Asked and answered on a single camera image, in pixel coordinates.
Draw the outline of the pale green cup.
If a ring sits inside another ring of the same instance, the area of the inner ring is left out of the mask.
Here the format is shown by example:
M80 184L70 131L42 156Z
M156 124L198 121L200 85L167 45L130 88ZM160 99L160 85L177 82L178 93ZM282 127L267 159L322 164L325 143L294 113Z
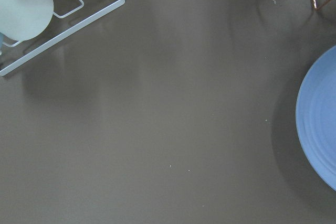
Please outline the pale green cup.
M1 0L1 34L11 40L30 40L49 25L53 0Z

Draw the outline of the blue round plate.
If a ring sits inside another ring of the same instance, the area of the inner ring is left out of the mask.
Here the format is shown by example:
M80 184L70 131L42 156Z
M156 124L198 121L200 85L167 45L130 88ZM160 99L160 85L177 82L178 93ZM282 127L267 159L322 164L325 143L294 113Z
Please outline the blue round plate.
M313 63L302 81L296 128L310 165L335 189L335 47Z

